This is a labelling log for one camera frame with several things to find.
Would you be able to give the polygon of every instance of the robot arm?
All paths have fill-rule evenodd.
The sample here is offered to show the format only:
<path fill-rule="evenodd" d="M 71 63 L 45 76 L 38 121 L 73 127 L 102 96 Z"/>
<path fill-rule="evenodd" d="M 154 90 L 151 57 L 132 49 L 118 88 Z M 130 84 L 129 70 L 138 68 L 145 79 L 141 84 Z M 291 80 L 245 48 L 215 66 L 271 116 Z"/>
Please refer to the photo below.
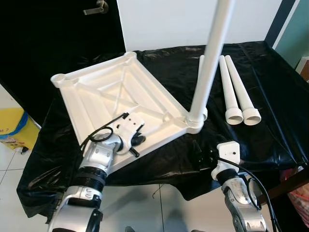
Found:
<path fill-rule="evenodd" d="M 239 144 L 235 141 L 222 143 L 217 146 L 219 157 L 239 164 Z M 222 185 L 225 195 L 225 204 L 232 214 L 236 232 L 266 232 L 265 220 L 260 211 L 252 203 L 247 186 L 237 174 L 238 168 L 218 161 L 217 167 L 211 175 Z"/>
<path fill-rule="evenodd" d="M 109 134 L 99 134 L 102 139 Z M 48 232 L 98 232 L 102 190 L 114 153 L 122 142 L 118 135 L 101 143 L 91 142 L 71 186 L 51 220 Z"/>
<path fill-rule="evenodd" d="M 144 122 L 131 114 L 119 122 L 115 133 L 97 134 L 49 223 L 48 232 L 99 232 L 103 214 L 99 208 L 102 190 L 115 153 L 128 151 L 145 138 L 138 136 Z"/>

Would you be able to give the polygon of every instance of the black cable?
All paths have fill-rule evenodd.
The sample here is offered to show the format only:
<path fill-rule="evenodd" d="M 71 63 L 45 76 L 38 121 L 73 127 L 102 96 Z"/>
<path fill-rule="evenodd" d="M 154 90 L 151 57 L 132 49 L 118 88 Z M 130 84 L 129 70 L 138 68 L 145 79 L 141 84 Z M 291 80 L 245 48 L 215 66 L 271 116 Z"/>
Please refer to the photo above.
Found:
<path fill-rule="evenodd" d="M 251 182 L 252 180 L 256 182 L 256 180 L 255 180 L 254 178 L 252 178 L 252 177 L 250 177 L 250 178 L 246 181 L 246 186 L 247 186 L 247 190 L 248 190 L 248 195 L 249 195 L 249 198 L 250 198 L 252 204 L 255 206 L 255 208 L 256 208 L 257 210 L 261 210 L 261 209 L 262 209 L 262 206 L 261 206 L 261 204 L 259 203 L 258 199 L 256 199 L 256 201 L 257 201 L 257 204 L 256 204 L 256 203 L 255 203 L 255 200 L 254 200 L 254 199 L 252 198 L 252 196 L 251 196 L 251 191 L 250 191 L 249 184 L 250 184 L 250 182 Z"/>
<path fill-rule="evenodd" d="M 266 202 L 267 202 L 268 209 L 269 209 L 269 214 L 270 214 L 270 219 L 271 219 L 271 224 L 272 224 L 273 232 L 276 232 L 276 231 L 277 231 L 276 226 L 277 226 L 279 232 L 282 232 L 282 230 L 281 230 L 281 228 L 280 228 L 280 226 L 279 226 L 279 224 L 278 224 L 278 221 L 277 221 L 277 219 L 276 219 L 274 210 L 273 210 L 273 208 L 272 208 L 269 195 L 268 195 L 268 193 L 267 193 L 265 187 L 264 187 L 263 184 L 261 183 L 261 181 L 260 181 L 252 172 L 250 172 L 248 169 L 243 168 L 243 167 L 241 167 L 240 165 L 238 165 L 238 164 L 236 164 L 236 163 L 234 163 L 234 162 L 231 162 L 231 161 L 229 161 L 229 160 L 225 160 L 225 159 L 220 158 L 220 157 L 218 157 L 218 160 L 221 160 L 221 161 L 223 161 L 223 162 L 225 162 L 225 163 L 231 164 L 231 165 L 233 165 L 233 166 L 235 166 L 235 167 L 238 167 L 239 169 L 244 170 L 245 172 L 247 172 L 250 176 L 252 176 L 252 177 L 255 179 L 255 181 L 256 181 L 256 183 L 258 184 L 258 186 L 260 187 L 262 193 L 263 193 L 263 194 L 265 195 L 265 197 L 266 197 Z"/>
<path fill-rule="evenodd" d="M 85 140 L 81 143 L 80 145 L 80 149 L 82 150 L 82 154 L 84 154 L 84 151 L 85 151 L 85 148 L 86 148 L 86 145 L 87 143 L 89 142 L 89 140 L 91 140 L 92 142 L 103 142 L 107 139 L 109 139 L 112 134 L 113 134 L 113 130 L 111 127 L 108 127 L 108 125 L 112 124 L 113 122 L 117 121 L 118 119 L 120 118 L 126 118 L 127 116 L 129 115 L 129 113 L 123 113 L 121 114 L 120 116 L 114 118 L 112 121 L 106 123 L 105 125 L 101 126 L 100 128 L 96 129 L 95 131 L 93 131 L 90 135 L 88 135 L 87 138 L 85 138 Z M 100 130 L 103 130 L 103 129 L 109 129 L 111 131 L 111 133 L 106 137 L 106 138 L 103 138 L 103 139 L 95 139 L 93 136 L 98 133 Z"/>

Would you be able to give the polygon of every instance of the table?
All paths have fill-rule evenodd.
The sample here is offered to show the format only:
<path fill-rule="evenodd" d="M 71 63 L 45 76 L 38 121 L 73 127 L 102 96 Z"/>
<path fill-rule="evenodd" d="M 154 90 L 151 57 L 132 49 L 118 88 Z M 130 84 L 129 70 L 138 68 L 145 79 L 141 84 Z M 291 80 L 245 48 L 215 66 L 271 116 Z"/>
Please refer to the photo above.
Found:
<path fill-rule="evenodd" d="M 137 51 L 139 61 L 190 110 L 204 46 Z M 256 126 L 225 122 L 225 102 L 218 68 L 207 104 L 208 119 L 199 134 L 185 134 L 111 174 L 108 185 L 168 183 L 190 200 L 219 184 L 212 180 L 210 150 L 218 143 L 240 144 L 241 165 L 252 171 L 306 166 L 309 85 L 265 42 L 224 45 L 262 121 Z M 80 67 L 122 54 L 104 54 Z M 28 215 L 50 216 L 81 162 L 78 142 L 59 92 L 46 116 L 38 140 L 17 187 Z"/>

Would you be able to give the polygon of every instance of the yellow bag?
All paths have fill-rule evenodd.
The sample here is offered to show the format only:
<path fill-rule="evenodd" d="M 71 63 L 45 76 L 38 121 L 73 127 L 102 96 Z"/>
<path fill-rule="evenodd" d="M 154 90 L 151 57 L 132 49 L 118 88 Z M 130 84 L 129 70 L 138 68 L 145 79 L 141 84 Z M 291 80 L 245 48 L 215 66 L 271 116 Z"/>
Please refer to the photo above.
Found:
<path fill-rule="evenodd" d="M 14 149 L 33 149 L 39 129 L 21 108 L 0 109 L 0 142 Z"/>

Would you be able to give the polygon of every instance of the white pipe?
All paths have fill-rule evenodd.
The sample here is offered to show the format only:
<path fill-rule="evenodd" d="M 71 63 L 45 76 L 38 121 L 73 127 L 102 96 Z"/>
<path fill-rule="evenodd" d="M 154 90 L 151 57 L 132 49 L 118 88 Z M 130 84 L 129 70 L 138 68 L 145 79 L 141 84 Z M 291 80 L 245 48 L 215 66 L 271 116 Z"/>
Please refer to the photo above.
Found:
<path fill-rule="evenodd" d="M 242 109 L 243 121 L 246 125 L 249 126 L 256 125 L 261 121 L 261 115 L 258 110 L 254 108 L 231 57 L 228 55 L 225 57 L 225 60 L 231 75 L 240 107 Z"/>
<path fill-rule="evenodd" d="M 200 76 L 197 79 L 191 110 L 186 119 L 191 128 L 198 129 L 203 126 L 203 112 L 205 112 L 234 5 L 235 0 L 218 1 L 209 41 L 204 53 L 205 58 L 201 67 Z"/>
<path fill-rule="evenodd" d="M 203 65 L 203 62 L 204 62 L 204 57 L 205 57 L 204 55 L 201 55 L 199 57 L 197 78 L 199 78 L 199 76 L 201 75 L 202 65 Z"/>
<path fill-rule="evenodd" d="M 219 64 L 226 106 L 225 119 L 228 124 L 237 125 L 243 121 L 243 117 L 241 110 L 238 108 L 231 77 L 228 73 L 224 56 L 220 56 Z"/>

